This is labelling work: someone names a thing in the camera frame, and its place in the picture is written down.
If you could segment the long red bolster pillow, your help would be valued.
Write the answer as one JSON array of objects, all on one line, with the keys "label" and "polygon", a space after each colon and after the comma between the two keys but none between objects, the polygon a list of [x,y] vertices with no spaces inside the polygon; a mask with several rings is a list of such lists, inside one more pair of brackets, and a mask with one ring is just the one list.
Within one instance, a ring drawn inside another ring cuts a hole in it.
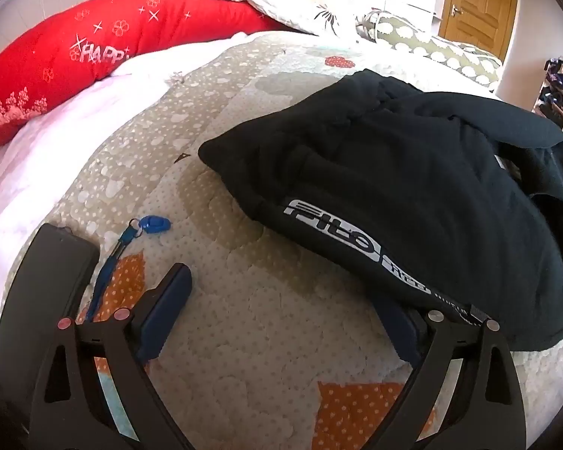
[{"label": "long red bolster pillow", "polygon": [[130,58],[281,28],[247,2],[82,2],[38,23],[0,53],[0,147],[28,121],[111,75]]}]

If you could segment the pink bed sheet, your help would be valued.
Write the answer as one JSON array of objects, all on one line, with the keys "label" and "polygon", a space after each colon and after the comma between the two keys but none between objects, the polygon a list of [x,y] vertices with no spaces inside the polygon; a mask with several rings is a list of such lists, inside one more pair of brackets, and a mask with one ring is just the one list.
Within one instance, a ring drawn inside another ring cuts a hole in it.
[{"label": "pink bed sheet", "polygon": [[17,255],[93,152],[160,99],[173,78],[248,40],[246,34],[237,33],[229,39],[131,58],[112,75],[29,121],[0,148],[0,316],[7,276]]}]

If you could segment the wooden door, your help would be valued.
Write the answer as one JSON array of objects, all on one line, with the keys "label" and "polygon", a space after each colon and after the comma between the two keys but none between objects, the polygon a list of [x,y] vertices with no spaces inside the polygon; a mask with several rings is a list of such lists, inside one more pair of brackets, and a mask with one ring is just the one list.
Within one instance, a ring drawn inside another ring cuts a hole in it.
[{"label": "wooden door", "polygon": [[468,43],[503,60],[518,0],[444,0],[439,36]]}]

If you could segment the green white dotted pillow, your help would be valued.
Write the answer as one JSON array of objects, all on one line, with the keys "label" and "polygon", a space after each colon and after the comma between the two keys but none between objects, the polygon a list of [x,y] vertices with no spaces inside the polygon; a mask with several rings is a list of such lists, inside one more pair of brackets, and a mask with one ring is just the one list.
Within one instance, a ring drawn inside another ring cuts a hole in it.
[{"label": "green white dotted pillow", "polygon": [[356,30],[360,37],[386,49],[444,65],[492,93],[502,79],[503,63],[496,55],[473,44],[449,41],[430,34],[393,13],[372,10],[359,20]]}]

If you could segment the black phone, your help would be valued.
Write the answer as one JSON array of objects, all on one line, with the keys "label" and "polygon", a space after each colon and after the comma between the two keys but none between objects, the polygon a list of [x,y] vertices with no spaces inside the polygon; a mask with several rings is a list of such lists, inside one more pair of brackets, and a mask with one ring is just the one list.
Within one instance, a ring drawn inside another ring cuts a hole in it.
[{"label": "black phone", "polygon": [[57,322],[76,316],[98,259],[92,242],[45,223],[17,269],[0,320],[0,389],[25,420]]}]

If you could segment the patchwork heart quilt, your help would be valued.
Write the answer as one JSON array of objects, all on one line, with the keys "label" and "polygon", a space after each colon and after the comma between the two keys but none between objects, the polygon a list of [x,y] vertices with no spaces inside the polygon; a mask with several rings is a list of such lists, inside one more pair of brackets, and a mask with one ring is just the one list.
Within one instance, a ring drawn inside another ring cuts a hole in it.
[{"label": "patchwork heart quilt", "polygon": [[[363,70],[424,93],[502,102],[404,54],[262,34],[176,78],[110,135],[13,267],[9,289],[46,223],[96,245],[99,259],[77,314],[64,317],[76,324],[134,308],[174,264],[189,267],[188,301],[158,356],[144,365],[189,449],[367,449],[411,374],[373,307],[376,299],[397,302],[372,295],[350,271],[249,218],[198,154],[207,140]],[[100,268],[130,220],[146,215],[168,218],[170,230],[131,242],[96,315],[85,321]],[[527,448],[563,411],[563,339],[543,351],[514,351],[506,343],[521,387]],[[117,429],[133,438],[107,360],[95,365]],[[460,366],[450,363],[423,436],[439,429]]]}]

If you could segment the black pants with white logo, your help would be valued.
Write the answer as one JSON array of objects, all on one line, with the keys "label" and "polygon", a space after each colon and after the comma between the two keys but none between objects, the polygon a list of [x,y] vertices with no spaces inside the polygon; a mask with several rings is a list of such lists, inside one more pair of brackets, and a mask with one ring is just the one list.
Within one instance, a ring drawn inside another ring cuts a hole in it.
[{"label": "black pants with white logo", "polygon": [[372,295],[563,339],[563,132],[531,112],[363,70],[199,148],[243,212]]}]

